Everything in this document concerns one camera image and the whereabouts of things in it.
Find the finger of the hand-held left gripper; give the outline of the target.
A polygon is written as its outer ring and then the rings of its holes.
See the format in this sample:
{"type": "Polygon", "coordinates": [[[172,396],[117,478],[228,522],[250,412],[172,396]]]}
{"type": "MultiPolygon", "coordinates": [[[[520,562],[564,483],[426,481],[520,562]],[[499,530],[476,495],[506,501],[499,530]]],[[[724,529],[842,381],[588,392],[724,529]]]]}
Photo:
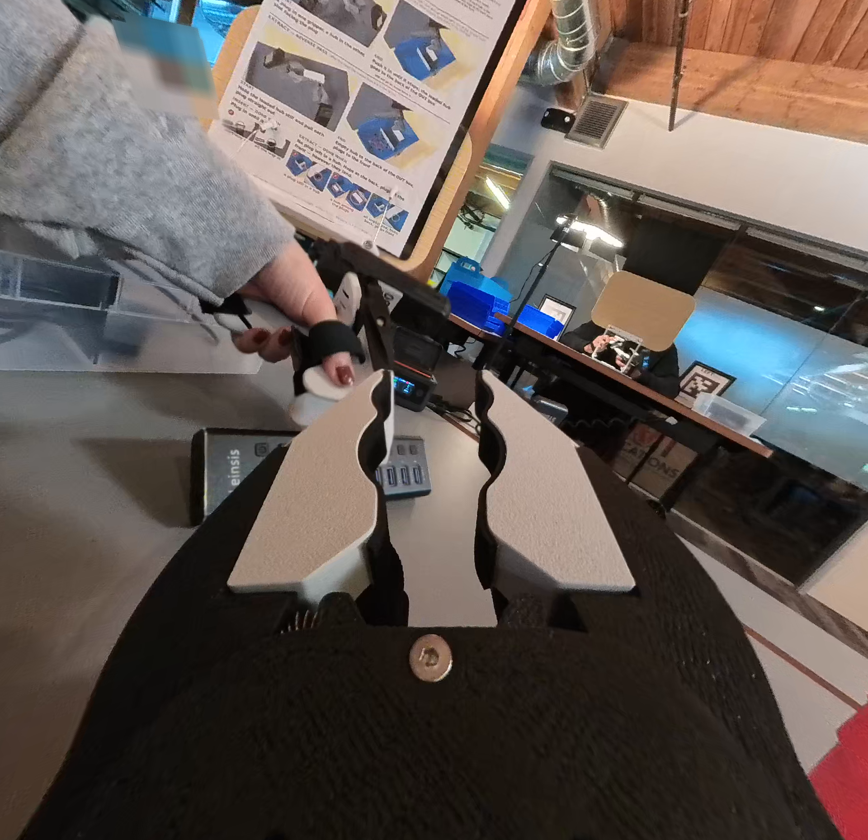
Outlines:
{"type": "Polygon", "coordinates": [[[379,281],[360,278],[361,300],[359,316],[364,331],[368,362],[375,377],[380,377],[373,389],[380,430],[375,432],[376,465],[383,466],[391,453],[394,437],[394,363],[395,326],[379,281]]]}

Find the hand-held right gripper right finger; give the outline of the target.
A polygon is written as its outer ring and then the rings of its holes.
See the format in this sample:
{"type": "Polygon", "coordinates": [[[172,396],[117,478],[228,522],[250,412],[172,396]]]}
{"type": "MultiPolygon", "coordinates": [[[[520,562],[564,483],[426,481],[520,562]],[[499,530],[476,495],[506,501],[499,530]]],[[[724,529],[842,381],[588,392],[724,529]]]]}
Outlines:
{"type": "Polygon", "coordinates": [[[474,542],[500,595],[627,594],[631,573],[579,449],[489,370],[476,375],[481,488],[474,542]]]}

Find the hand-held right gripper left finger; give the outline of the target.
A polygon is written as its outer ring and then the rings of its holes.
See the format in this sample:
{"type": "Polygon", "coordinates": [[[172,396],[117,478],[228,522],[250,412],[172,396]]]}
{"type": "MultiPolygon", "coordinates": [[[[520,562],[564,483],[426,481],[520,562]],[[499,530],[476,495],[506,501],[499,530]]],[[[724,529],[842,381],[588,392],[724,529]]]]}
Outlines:
{"type": "Polygon", "coordinates": [[[363,613],[409,611],[376,481],[378,379],[357,384],[291,442],[227,579],[232,593],[296,594],[309,607],[342,593],[363,613]]]}

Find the clear plastic organizer box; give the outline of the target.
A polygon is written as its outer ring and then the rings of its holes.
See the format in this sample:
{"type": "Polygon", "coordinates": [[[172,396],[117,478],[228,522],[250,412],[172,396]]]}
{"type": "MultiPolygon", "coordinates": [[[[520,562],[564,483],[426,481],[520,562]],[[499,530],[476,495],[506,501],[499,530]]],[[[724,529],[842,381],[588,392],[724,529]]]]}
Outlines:
{"type": "Polygon", "coordinates": [[[195,296],[139,264],[2,250],[2,370],[254,375],[261,366],[195,296]]]}

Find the person's left forearm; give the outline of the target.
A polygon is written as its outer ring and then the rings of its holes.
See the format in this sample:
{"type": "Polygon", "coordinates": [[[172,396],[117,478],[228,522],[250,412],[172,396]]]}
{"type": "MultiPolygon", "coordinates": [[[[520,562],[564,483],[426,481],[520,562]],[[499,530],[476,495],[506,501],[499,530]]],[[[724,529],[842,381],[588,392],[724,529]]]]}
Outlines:
{"type": "Polygon", "coordinates": [[[109,22],[2,0],[1,44],[3,217],[67,250],[113,241],[209,302],[294,243],[197,119],[139,102],[109,22]]]}

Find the person's left hand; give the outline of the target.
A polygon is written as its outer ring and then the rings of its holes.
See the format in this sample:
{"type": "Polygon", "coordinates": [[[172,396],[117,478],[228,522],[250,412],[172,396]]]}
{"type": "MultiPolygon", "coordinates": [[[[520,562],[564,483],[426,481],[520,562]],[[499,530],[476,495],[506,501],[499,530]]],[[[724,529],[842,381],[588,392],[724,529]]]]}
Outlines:
{"type": "Polygon", "coordinates": [[[258,355],[268,363],[292,355],[296,327],[311,328],[337,315],[317,270],[297,240],[289,242],[279,255],[238,292],[244,297],[272,305],[289,324],[269,331],[261,327],[233,334],[233,343],[244,354],[258,355]]]}

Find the black portable power station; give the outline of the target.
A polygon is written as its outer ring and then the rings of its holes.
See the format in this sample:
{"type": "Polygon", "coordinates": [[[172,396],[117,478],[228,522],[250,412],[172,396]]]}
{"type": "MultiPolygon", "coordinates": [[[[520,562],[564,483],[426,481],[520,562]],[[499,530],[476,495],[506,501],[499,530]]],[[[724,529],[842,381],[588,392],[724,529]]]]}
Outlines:
{"type": "Polygon", "coordinates": [[[393,347],[396,404],[409,411],[421,412],[437,388],[435,369],[443,349],[428,336],[399,325],[394,328],[393,347]]]}

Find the blue plastic bin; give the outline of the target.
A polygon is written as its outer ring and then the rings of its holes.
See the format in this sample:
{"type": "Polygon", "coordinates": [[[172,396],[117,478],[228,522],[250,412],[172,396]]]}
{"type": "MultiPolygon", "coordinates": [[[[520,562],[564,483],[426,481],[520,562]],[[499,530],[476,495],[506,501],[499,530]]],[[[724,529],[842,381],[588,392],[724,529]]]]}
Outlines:
{"type": "Polygon", "coordinates": [[[439,286],[448,297],[451,313],[479,329],[500,335],[513,296],[499,279],[483,274],[481,264],[468,257],[453,260],[439,286]]]}
{"type": "Polygon", "coordinates": [[[516,319],[501,312],[495,313],[494,318],[500,323],[501,330],[498,333],[500,336],[510,336],[510,331],[515,326],[523,325],[548,339],[557,340],[564,330],[564,324],[558,318],[529,304],[522,307],[516,319]]]}

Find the long wooden table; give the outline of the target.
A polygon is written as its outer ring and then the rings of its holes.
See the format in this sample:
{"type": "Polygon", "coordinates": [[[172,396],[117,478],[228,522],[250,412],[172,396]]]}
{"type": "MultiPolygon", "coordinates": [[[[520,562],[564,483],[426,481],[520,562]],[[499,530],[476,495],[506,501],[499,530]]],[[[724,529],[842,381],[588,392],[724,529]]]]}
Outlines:
{"type": "Polygon", "coordinates": [[[631,429],[644,424],[659,434],[659,442],[668,438],[695,454],[661,498],[651,500],[661,516],[672,510],[685,491],[717,461],[722,452],[745,451],[764,459],[774,457],[774,450],[762,441],[693,411],[526,325],[513,323],[503,315],[498,319],[507,324],[505,335],[495,335],[455,314],[448,317],[449,325],[460,328],[463,334],[482,344],[473,362],[474,368],[499,368],[500,380],[512,388],[525,371],[557,378],[584,395],[623,412],[630,419],[628,426],[631,429]]]}

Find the black tripod light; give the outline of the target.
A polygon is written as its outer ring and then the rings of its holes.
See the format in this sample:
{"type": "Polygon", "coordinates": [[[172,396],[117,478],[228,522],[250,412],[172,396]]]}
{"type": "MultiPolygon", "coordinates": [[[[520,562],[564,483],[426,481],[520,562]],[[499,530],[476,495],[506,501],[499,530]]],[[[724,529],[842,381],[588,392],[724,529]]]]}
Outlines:
{"type": "Polygon", "coordinates": [[[505,359],[507,339],[519,322],[539,318],[537,332],[558,324],[557,335],[590,319],[602,289],[625,259],[625,241],[577,214],[562,214],[517,236],[495,274],[508,286],[503,339],[484,344],[473,362],[483,368],[505,359]]]}

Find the small clear container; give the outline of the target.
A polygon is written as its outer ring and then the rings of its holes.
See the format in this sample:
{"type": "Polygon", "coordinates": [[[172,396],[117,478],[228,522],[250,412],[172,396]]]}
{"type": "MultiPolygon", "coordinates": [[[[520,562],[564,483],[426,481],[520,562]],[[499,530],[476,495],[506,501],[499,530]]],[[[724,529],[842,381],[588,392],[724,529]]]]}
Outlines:
{"type": "Polygon", "coordinates": [[[766,422],[764,416],[749,411],[723,396],[708,392],[697,396],[693,410],[745,437],[755,436],[766,422]]]}

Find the dark metal rod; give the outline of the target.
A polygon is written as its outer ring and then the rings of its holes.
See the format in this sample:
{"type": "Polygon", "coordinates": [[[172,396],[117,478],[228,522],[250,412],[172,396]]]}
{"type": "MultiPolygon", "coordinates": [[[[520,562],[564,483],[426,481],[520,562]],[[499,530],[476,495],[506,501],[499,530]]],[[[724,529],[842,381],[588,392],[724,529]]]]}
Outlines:
{"type": "Polygon", "coordinates": [[[667,130],[675,129],[676,114],[679,101],[679,87],[683,76],[684,50],[686,46],[689,13],[692,0],[678,0],[675,14],[675,61],[672,77],[670,102],[668,109],[667,130]]]}

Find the red orange object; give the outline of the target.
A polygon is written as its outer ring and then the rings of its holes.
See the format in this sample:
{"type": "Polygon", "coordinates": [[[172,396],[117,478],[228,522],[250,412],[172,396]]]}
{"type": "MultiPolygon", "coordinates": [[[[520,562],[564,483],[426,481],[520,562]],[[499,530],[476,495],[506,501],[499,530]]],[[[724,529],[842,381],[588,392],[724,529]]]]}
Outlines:
{"type": "Polygon", "coordinates": [[[838,742],[809,779],[844,839],[867,838],[867,705],[837,731],[838,742]]]}

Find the grey wall vent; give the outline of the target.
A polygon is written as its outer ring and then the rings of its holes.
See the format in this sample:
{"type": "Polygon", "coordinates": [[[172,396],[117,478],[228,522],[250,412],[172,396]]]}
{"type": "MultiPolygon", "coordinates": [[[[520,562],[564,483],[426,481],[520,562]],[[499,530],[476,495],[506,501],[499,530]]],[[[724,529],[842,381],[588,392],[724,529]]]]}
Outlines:
{"type": "Polygon", "coordinates": [[[627,105],[625,99],[590,94],[576,112],[565,140],[593,149],[605,148],[627,105]]]}

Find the silver flexible duct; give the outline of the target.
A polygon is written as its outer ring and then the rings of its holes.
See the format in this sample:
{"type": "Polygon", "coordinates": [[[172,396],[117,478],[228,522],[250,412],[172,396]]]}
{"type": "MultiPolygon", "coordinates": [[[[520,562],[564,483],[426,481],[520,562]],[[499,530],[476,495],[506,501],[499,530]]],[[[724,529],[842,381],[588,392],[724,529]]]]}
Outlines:
{"type": "Polygon", "coordinates": [[[590,89],[612,34],[610,0],[549,0],[547,33],[524,65],[524,86],[590,89]]]}

